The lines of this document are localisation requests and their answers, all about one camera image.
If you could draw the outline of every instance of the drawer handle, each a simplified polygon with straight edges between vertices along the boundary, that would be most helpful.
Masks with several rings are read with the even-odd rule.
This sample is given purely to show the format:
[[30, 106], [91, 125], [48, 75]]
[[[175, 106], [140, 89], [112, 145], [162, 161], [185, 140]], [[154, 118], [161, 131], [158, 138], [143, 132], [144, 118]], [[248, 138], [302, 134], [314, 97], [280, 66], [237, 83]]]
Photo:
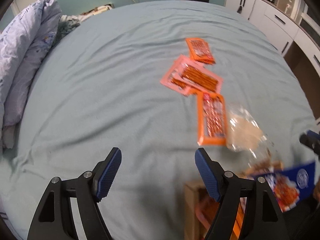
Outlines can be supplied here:
[[318, 65], [319, 65], [319, 67], [320, 67], [320, 61], [318, 60], [318, 58], [316, 57], [316, 55], [313, 55], [313, 57], [315, 58], [315, 60], [316, 60], [317, 64], [318, 64]]
[[285, 22], [284, 22], [283, 20], [281, 20], [277, 15], [275, 15], [275, 18], [276, 18], [277, 20], [279, 20], [283, 25], [285, 25]]
[[287, 46], [289, 45], [289, 42], [287, 42], [287, 44], [284, 46], [284, 48], [283, 48], [283, 50], [282, 50], [282, 52], [281, 52], [281, 54], [285, 51], [285, 49], [287, 48]]

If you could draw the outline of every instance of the bed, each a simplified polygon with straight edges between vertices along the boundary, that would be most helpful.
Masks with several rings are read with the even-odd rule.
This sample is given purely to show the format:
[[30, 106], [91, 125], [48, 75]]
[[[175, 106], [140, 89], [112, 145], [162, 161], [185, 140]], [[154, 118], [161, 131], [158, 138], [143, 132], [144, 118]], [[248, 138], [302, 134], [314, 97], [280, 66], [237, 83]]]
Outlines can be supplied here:
[[[122, 164], [99, 204], [118, 239], [182, 239], [183, 184], [199, 179], [196, 98], [159, 83], [187, 37], [205, 39], [223, 77], [227, 103], [240, 102], [285, 166], [314, 159], [300, 145], [314, 126], [308, 101], [266, 37], [224, 7], [155, 1], [89, 18], [44, 59], [32, 83], [13, 149], [0, 161], [0, 195], [13, 227], [27, 239], [34, 211], [51, 178], [78, 177], [119, 147]], [[247, 156], [205, 147], [225, 170]], [[79, 215], [79, 239], [84, 238]]]

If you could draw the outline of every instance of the metal screw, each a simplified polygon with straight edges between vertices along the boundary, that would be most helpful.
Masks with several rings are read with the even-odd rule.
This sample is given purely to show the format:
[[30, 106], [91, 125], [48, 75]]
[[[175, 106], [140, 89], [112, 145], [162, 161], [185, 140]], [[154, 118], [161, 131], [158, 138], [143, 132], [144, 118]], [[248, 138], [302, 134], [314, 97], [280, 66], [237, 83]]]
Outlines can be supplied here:
[[226, 176], [227, 178], [232, 178], [233, 173], [232, 173], [231, 171], [226, 171], [226, 172], [224, 173], [224, 176]]
[[51, 180], [52, 183], [57, 183], [58, 181], [59, 181], [59, 177], [54, 177], [54, 178]]
[[258, 178], [258, 181], [259, 181], [260, 183], [265, 183], [265, 182], [266, 182], [266, 180], [264, 179], [264, 177], [259, 177], [259, 178]]
[[84, 176], [85, 178], [90, 178], [90, 177], [92, 176], [92, 172], [91, 172], [91, 171], [86, 171], [86, 172], [83, 174], [83, 176]]

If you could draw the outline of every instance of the pretzel stick package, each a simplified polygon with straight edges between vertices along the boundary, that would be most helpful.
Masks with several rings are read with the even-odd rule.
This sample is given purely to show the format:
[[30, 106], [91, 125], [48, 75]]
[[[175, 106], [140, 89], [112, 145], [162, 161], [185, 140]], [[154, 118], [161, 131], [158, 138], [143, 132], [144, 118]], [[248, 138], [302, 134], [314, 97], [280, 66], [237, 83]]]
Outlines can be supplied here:
[[226, 145], [224, 98], [215, 93], [197, 93], [198, 144]]
[[[183, 82], [182, 80], [177, 80], [174, 78], [175, 73], [177, 73], [182, 62], [191, 61], [188, 57], [180, 55], [177, 60], [174, 61], [172, 67], [169, 71], [163, 76], [160, 80], [160, 83], [166, 87], [169, 87], [172, 90], [175, 90], [182, 95], [188, 96], [190, 94], [191, 86]], [[199, 68], [203, 68], [203, 64], [200, 62], [195, 62]]]
[[190, 58], [206, 64], [215, 63], [207, 42], [200, 38], [186, 38], [190, 50]]
[[220, 93], [223, 83], [221, 77], [204, 67], [199, 67], [198, 63], [190, 59], [180, 63], [178, 71], [173, 77], [207, 93]]

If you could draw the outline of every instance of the blue gripper pad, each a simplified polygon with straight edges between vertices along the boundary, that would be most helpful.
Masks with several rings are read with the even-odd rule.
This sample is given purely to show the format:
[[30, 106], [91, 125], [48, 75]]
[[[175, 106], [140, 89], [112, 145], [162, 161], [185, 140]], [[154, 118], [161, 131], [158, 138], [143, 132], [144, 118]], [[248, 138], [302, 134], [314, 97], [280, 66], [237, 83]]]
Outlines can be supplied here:
[[108, 195], [120, 167], [121, 160], [122, 154], [120, 149], [114, 147], [93, 177], [93, 193], [99, 201]]
[[214, 198], [215, 201], [219, 202], [221, 199], [219, 183], [209, 166], [209, 162], [212, 162], [212, 160], [209, 158], [208, 154], [203, 148], [196, 150], [195, 161], [209, 196]]
[[307, 135], [308, 135], [308, 136], [311, 136], [311, 137], [314, 137], [314, 138], [316, 138], [317, 140], [320, 140], [320, 134], [315, 133], [315, 132], [313, 132], [313, 131], [311, 131], [311, 130], [308, 130], [308, 131], [307, 131]]

